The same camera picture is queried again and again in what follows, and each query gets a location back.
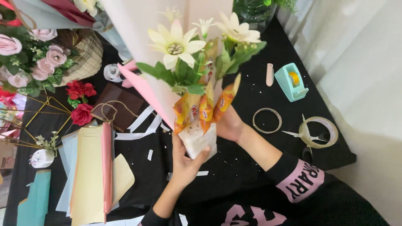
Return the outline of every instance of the person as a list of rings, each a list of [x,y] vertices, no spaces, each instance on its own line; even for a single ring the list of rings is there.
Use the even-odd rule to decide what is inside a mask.
[[[188,208],[185,216],[189,226],[388,225],[348,185],[269,144],[242,122],[232,106],[217,123],[217,135],[244,148],[272,184]],[[185,156],[186,149],[179,136],[173,135],[172,142],[172,178],[139,225],[169,224],[180,193],[195,179],[210,151],[207,147],[191,160]]]

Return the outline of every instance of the cardboard box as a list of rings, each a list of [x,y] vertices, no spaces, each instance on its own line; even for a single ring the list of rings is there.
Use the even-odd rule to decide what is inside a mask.
[[[0,169],[14,168],[17,146],[12,143],[0,142]]]

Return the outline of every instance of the red flower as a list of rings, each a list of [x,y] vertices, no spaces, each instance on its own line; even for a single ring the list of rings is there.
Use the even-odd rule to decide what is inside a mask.
[[[67,94],[70,95],[70,99],[76,100],[84,94],[83,84],[77,80],[67,83]]]
[[[90,123],[93,116],[91,115],[91,110],[93,106],[89,104],[78,104],[77,108],[71,112],[71,119],[73,119],[73,124],[85,125]]]
[[[94,88],[95,87],[91,83],[86,83],[84,86],[82,86],[84,95],[86,95],[87,97],[96,95],[96,91],[94,90]]]

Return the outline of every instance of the gold metal frame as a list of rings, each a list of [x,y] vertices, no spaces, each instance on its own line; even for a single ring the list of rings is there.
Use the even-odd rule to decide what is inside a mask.
[[[34,140],[35,143],[36,143],[37,140],[35,139],[35,137],[34,137],[30,132],[28,132],[27,127],[28,127],[28,125],[34,120],[34,118],[35,118],[39,113],[58,114],[58,115],[70,115],[69,118],[64,122],[64,124],[62,125],[62,127],[57,131],[57,134],[64,128],[64,126],[67,124],[67,122],[68,122],[68,121],[70,120],[70,118],[71,118],[71,111],[70,111],[67,107],[65,107],[64,105],[62,105],[62,103],[60,103],[56,98],[48,96],[46,90],[45,90],[45,96],[46,96],[46,101],[45,101],[45,102],[40,101],[40,100],[37,100],[37,99],[35,99],[35,98],[33,98],[33,97],[30,97],[30,96],[28,96],[28,95],[25,95],[25,94],[21,94],[21,95],[23,95],[23,96],[25,96],[25,97],[27,97],[27,98],[29,98],[29,99],[32,99],[32,100],[35,100],[35,101],[38,101],[38,102],[42,103],[42,106],[39,108],[38,111],[0,109],[0,110],[6,110],[6,111],[35,112],[36,114],[29,120],[29,122],[28,122],[25,126],[21,126],[21,125],[15,124],[15,123],[10,122],[10,121],[5,120],[5,119],[0,119],[0,120],[6,121],[6,122],[9,122],[9,123],[11,123],[11,124],[13,124],[13,125],[15,125],[15,126],[18,126],[19,128],[16,128],[16,129],[24,130],[24,131]],[[60,109],[60,108],[58,108],[58,107],[55,107],[55,106],[51,105],[51,104],[50,104],[50,100],[51,100],[51,99],[55,100],[55,101],[56,101],[58,104],[60,104],[65,110]],[[41,111],[46,105],[47,105],[47,106],[51,106],[52,108],[55,108],[55,109],[57,109],[57,110],[60,110],[60,111],[62,111],[63,113],[55,113],[55,112],[44,112],[44,111]],[[13,143],[13,144],[15,144],[15,145],[26,146],[26,147],[31,147],[31,148],[39,148],[39,149],[42,148],[42,147],[40,147],[40,146],[38,146],[38,145],[36,145],[36,144],[31,144],[31,143],[29,143],[29,142],[25,142],[25,141],[22,141],[22,140],[19,140],[19,139],[10,137],[10,136],[4,136],[4,137],[6,137],[6,138],[8,138],[8,139],[11,139],[11,140],[16,140],[17,143],[16,143],[16,144]]]

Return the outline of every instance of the table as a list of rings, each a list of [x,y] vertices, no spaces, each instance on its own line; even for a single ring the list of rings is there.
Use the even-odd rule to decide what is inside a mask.
[[[272,20],[268,29],[262,34],[261,39],[267,41],[267,47],[240,68],[242,82],[239,92],[233,101],[233,106],[242,120],[252,126],[254,113],[260,108],[269,107],[275,109],[282,116],[283,124],[280,130],[297,133],[303,121],[302,114],[306,118],[313,116],[325,117],[335,123],[276,18]],[[95,76],[84,80],[85,82],[91,82],[98,92],[96,96],[89,98],[90,104],[95,103],[107,84],[107,81],[103,78],[103,67],[107,64],[120,62],[117,51],[104,40],[103,42],[104,56],[102,68]],[[275,71],[283,65],[295,63],[303,76],[305,86],[309,88],[306,97],[291,103],[286,98],[277,81],[274,82],[273,86],[267,87],[265,85],[267,63],[272,63]],[[234,76],[227,76],[224,79],[224,86],[231,83]],[[140,97],[134,88],[125,90]],[[68,106],[64,87],[56,88],[54,96],[65,106]],[[27,109],[29,110],[38,109],[40,106],[41,104],[38,102],[27,102]],[[147,106],[148,104],[144,103],[140,111],[143,111]],[[45,109],[47,111],[54,111],[50,107],[45,107]],[[23,122],[26,123],[30,119],[30,116],[32,117],[31,114],[26,113]],[[149,116],[136,132],[145,132],[153,119],[154,116]],[[64,115],[41,114],[32,122],[28,130],[34,136],[41,134],[48,138],[51,136],[50,132],[60,128],[65,120],[66,117]],[[263,130],[274,130],[277,127],[276,117],[266,112],[256,116],[256,123]],[[70,125],[71,121],[64,127],[61,134],[66,133]],[[310,124],[309,128],[313,136],[317,136],[323,129],[319,125],[310,126]],[[77,129],[79,129],[78,126],[72,126],[69,133]],[[279,150],[292,153],[299,158],[301,158],[302,150],[306,146],[300,138],[294,138],[280,131],[273,134],[260,134]],[[29,140],[29,136],[22,133],[21,139]],[[216,197],[229,195],[236,191],[264,186],[269,183],[265,178],[263,170],[237,144],[218,138],[217,145],[218,153],[202,165],[200,169],[200,171],[209,171],[208,175],[197,177],[183,191],[177,203],[178,209]],[[152,161],[147,160],[149,149],[154,150]],[[156,133],[140,140],[116,141],[115,151],[116,156],[121,153],[126,158],[135,176],[135,183],[120,200],[120,207],[108,214],[108,221],[131,219],[144,215],[166,186],[167,174],[172,172],[171,136],[169,132],[164,133],[161,128]],[[36,169],[28,165],[29,156],[33,152],[35,150],[32,148],[18,148],[4,218],[5,226],[16,225],[18,203],[25,199],[29,192],[29,187],[25,185],[34,179]],[[322,170],[339,168],[356,161],[356,155],[350,152],[341,133],[339,133],[339,139],[335,145],[325,149],[313,149],[313,154],[315,165]],[[70,225],[71,220],[65,217],[64,212],[55,211],[67,180],[61,159],[55,158],[54,163],[49,168],[52,170],[52,173],[49,212],[46,215],[45,225]]]

